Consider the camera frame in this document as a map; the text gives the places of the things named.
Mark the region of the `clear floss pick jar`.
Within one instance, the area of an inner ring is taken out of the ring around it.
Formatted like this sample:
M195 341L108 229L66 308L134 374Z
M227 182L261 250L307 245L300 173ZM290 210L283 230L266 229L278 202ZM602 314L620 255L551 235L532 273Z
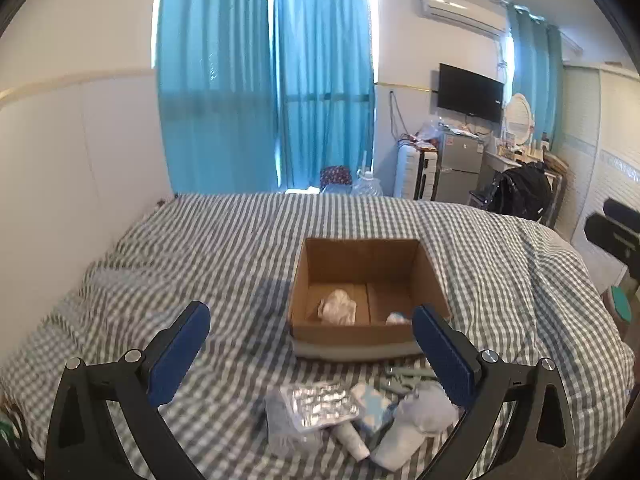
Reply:
M268 448L271 454L279 457L311 455L317 453L322 445L318 431L300 432L286 408L279 390L271 390L265 400L268 426Z

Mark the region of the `blue patterned tissue pack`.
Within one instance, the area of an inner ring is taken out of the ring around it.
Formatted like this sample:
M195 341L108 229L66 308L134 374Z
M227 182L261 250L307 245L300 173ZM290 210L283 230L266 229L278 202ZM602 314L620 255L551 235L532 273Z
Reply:
M350 388L350 393L360 405L356 423L366 434L373 436L392 422L395 404L378 390L365 382L358 382Z

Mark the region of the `white louvred wardrobe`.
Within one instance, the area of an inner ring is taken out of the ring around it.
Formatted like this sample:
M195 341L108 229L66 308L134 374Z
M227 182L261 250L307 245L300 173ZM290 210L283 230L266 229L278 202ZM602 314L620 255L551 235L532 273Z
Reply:
M626 268L586 239L590 214L608 198L639 207L639 77L612 67L564 66L563 118L552 152L567 163L555 231L584 259L599 292Z

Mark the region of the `white cream tube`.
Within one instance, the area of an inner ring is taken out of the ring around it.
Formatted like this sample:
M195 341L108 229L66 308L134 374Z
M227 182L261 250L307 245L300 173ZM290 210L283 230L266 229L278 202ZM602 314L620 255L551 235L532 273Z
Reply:
M339 425L334 426L331 434L356 462L361 462L370 456L367 445L363 442L359 432L351 422L341 422Z

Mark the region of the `grey checked bed cover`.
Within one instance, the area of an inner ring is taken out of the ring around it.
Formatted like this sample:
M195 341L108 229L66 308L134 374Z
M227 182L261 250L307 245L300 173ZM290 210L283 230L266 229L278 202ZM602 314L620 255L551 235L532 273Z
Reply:
M209 479L381 479L331 439L308 458L267 444L264 397L286 382L373 382L378 364L302 361L288 295L307 237L414 238L430 256L452 326L508 362L558 366L577 473L596 466L625 419L634 355L582 257L536 222L457 205L345 195L183 195L88 267L2 365L2 384L44 448L67 359L112 362L145 346L191 301L212 312L206 344L163 418Z

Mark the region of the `green topped stool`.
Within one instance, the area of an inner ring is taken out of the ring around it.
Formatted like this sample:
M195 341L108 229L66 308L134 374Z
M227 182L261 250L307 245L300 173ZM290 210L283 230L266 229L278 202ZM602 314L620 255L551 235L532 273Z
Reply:
M631 323L634 322L634 314L627 295L620 287L611 286L605 289L602 294L602 301L606 310L612 316L620 336L625 337Z

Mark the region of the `white cloth bundle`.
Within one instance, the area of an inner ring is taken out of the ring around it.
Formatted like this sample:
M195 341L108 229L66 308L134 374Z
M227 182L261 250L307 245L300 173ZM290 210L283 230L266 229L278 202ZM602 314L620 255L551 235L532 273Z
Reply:
M350 298L344 289L335 289L318 305L318 318L323 323L332 325L354 325L356 322L357 303Z

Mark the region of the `red patterned bag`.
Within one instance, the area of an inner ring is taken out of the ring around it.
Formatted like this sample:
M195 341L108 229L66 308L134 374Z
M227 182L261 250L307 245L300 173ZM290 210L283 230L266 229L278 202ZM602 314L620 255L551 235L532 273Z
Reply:
M346 166L329 166L320 171L320 188L329 185L352 185L352 174Z

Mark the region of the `grey white sock bundle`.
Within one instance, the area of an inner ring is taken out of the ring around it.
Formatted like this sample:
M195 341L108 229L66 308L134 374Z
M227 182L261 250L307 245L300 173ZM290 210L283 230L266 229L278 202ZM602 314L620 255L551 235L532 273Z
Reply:
M394 421L370 460L388 471L396 471L410 460L427 438L443 434L459 419L457 407L439 382L420 382L405 396Z

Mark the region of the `silver blister pill pack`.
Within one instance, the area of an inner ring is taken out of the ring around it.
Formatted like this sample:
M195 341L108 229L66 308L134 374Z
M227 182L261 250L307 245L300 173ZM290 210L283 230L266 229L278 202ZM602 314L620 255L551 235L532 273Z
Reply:
M361 413L361 405L341 382L288 384L280 387L280 393L299 432L351 422Z

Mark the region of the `small white plush toy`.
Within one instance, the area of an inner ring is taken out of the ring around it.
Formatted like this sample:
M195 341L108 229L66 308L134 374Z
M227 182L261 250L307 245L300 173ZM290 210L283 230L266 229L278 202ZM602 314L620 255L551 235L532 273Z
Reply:
M400 312L392 312L385 320L387 325L409 325L411 318L407 318Z

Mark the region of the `silver mini fridge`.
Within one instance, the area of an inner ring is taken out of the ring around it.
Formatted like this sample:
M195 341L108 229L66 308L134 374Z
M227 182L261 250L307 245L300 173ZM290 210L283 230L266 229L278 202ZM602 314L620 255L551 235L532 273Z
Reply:
M434 200L466 204L469 192L477 187L484 144L478 136L444 131L438 144L438 164Z

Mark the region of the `blue curtain left panel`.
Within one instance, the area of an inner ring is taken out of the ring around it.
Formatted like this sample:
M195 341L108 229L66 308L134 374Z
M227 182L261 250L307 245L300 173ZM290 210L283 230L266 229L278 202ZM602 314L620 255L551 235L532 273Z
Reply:
M158 109L177 193L277 187L269 0L160 0Z

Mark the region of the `clear water jug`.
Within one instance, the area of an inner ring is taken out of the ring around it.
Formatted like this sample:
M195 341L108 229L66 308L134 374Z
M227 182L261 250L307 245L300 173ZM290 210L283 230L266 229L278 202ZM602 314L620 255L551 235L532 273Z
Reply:
M357 180L352 184L352 196L382 196L383 190L371 170L359 169Z

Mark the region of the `white oval mirror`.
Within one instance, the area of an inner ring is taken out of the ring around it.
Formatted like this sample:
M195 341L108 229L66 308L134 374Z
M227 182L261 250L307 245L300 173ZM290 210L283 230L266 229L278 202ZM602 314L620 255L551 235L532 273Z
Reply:
M534 128L534 115L526 96L515 93L503 110L503 137L514 146L524 146Z

